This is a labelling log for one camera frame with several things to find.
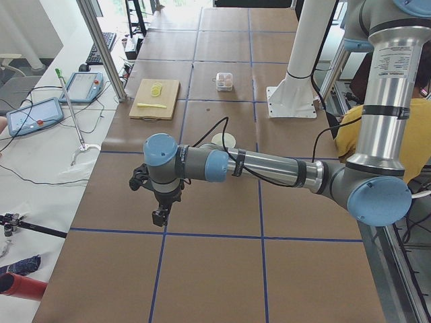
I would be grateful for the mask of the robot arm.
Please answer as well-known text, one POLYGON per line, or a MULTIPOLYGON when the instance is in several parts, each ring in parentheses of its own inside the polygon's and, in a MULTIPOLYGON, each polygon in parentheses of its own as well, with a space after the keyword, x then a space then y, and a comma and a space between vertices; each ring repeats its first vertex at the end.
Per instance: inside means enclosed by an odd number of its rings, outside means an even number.
MULTIPOLYGON (((335 162, 323 111, 313 118, 272 118, 266 91, 294 64, 298 21, 291 9, 167 7, 156 14, 150 50, 190 52, 190 86, 178 105, 186 144, 223 117, 238 147, 307 162, 335 162)), ((196 180, 172 208, 170 232, 214 236, 353 236, 356 222, 334 202, 305 188, 284 188, 243 174, 224 182, 196 180)))

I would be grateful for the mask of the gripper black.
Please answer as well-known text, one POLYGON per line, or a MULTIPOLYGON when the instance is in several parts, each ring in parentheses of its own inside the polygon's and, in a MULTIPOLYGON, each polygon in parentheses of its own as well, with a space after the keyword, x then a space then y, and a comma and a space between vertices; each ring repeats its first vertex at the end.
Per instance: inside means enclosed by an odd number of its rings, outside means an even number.
POLYGON ((152 222, 157 226, 166 226, 168 224, 168 213, 175 202, 181 202, 182 189, 176 188, 171 192, 155 191, 154 195, 158 201, 158 209, 152 211, 152 222))

